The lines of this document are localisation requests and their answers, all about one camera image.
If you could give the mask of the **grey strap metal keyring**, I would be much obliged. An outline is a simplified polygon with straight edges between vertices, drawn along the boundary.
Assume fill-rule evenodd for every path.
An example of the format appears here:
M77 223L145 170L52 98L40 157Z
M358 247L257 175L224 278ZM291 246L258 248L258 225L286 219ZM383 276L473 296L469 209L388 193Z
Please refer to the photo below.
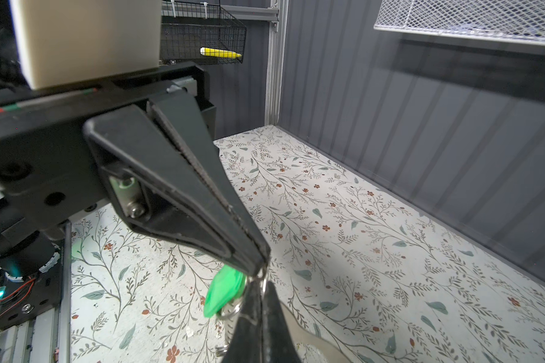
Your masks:
M261 299L262 299L264 290L265 290L265 284L268 282L268 280L266 278L262 278L262 279L247 278L245 289L247 285L253 281L258 281L260 283ZM217 353L222 357L222 359L224 355L226 354L228 345L230 344L233 338L233 332L236 326L236 314L240 310L244 293L245 293L245 290L239 299L228 303L215 315L225 326L226 344L225 346L222 346L216 349ZM297 350L297 353L298 353L298 345L301 345L306 348L315 349L315 351L319 353L320 358L326 362L349 362L350 361L345 354L343 354L335 346L331 345L328 341L302 328L301 325L298 324L297 319L289 311L289 308L282 303L281 305L282 305L282 311L283 311L284 317L289 327L289 332L292 337L292 342L295 345L295 349Z

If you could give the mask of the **green tag key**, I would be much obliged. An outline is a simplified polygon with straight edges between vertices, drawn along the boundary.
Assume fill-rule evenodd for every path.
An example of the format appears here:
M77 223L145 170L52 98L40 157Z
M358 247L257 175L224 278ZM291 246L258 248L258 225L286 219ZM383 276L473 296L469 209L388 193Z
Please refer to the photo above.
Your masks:
M223 266L214 276L204 300L204 317L215 316L228 303L239 299L246 285L247 277L229 266Z

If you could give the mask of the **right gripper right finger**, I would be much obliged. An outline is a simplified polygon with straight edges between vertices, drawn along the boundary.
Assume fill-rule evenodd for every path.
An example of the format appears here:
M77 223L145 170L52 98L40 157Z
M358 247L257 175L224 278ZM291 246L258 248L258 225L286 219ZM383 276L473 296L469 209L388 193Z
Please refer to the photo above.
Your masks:
M262 298L262 362L301 363L271 281L265 284Z

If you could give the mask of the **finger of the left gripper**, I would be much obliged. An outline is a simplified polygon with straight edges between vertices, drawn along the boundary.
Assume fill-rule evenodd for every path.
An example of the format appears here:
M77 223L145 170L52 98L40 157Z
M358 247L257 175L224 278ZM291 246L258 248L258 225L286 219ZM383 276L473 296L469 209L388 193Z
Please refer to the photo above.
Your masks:
M130 105L86 121L83 133L98 164L101 181L121 219L149 237L193 247L217 258L227 248L220 235L222 214L215 206L200 207L207 197L190 164L158 128L147 110ZM122 210L111 178L134 178L142 188L143 216Z
M184 91L153 96L148 114L194 169L198 181L193 185L204 186L200 195L208 200L200 207L215 206L222 214L215 221L223 225L227 252L218 258L241 272L260 272L268 263L269 245L231 185L195 97Z

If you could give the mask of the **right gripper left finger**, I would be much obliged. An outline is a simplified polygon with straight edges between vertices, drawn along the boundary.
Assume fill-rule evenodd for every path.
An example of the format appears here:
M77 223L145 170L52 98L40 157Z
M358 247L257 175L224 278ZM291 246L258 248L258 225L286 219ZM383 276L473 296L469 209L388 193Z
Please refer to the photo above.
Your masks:
M247 285L239 312L233 338L222 362L262 362L262 299L258 281Z

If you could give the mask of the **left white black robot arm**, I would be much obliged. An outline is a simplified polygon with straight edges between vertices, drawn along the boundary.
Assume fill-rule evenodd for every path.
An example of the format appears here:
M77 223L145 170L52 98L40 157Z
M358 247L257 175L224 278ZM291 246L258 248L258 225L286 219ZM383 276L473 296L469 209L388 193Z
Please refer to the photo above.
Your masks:
M270 249L213 142L210 77L186 62L0 92L0 266L39 270L72 216L109 201L137 234L250 277Z

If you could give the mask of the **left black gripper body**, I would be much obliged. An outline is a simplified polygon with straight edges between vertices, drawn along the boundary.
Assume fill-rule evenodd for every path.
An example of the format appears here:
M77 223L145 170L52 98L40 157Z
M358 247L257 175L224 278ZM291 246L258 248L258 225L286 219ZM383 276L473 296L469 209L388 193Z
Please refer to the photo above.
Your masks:
M33 230L61 236L63 222L106 197L84 122L131 104L144 108L187 77L213 135L210 75L192 62L42 91L0 89L0 192Z

